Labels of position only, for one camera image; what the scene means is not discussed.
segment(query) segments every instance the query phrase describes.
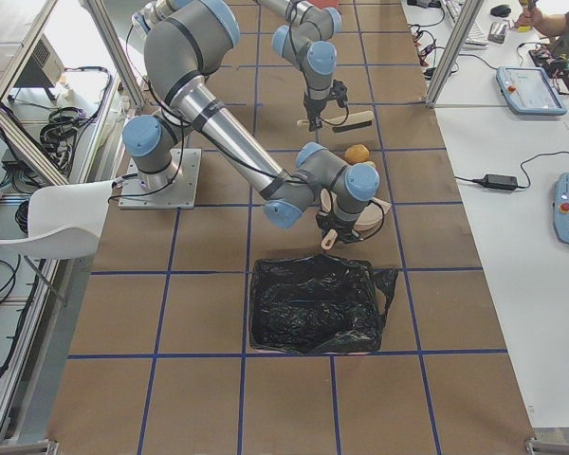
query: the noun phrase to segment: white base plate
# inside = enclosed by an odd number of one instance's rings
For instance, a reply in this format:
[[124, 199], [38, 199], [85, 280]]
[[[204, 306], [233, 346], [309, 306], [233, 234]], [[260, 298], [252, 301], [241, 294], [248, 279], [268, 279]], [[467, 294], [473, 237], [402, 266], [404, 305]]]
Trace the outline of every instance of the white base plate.
[[[174, 162], [179, 162], [181, 149], [171, 149]], [[181, 167], [174, 182], [162, 191], [149, 195], [138, 179], [125, 180], [122, 185], [121, 209], [193, 209], [200, 172], [200, 149], [183, 149]], [[137, 166], [131, 159], [127, 173], [136, 173]]]

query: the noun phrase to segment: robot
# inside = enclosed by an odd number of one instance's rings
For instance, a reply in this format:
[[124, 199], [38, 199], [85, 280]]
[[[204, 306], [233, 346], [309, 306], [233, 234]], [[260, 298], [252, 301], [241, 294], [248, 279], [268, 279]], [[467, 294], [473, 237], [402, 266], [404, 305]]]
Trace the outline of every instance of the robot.
[[[272, 46], [306, 77], [304, 106], [311, 129], [318, 128], [320, 112], [329, 100], [345, 103], [344, 87], [338, 82], [332, 85], [336, 49], [324, 41], [340, 30], [340, 15], [305, 1], [257, 3], [289, 23], [275, 32]], [[309, 142], [297, 156], [297, 170], [289, 173], [205, 84], [240, 37], [236, 19], [222, 0], [156, 0], [136, 13], [133, 21], [146, 36], [147, 75], [163, 106], [152, 116], [133, 118], [122, 135], [147, 194], [169, 186], [167, 191], [176, 191], [181, 160], [177, 165], [171, 148], [195, 130], [267, 201], [264, 213], [277, 227], [293, 226], [327, 189], [337, 200], [332, 209], [317, 215], [323, 237], [335, 232], [337, 241], [346, 244], [362, 240], [354, 224], [376, 195], [379, 176], [374, 168], [350, 166], [320, 144]]]

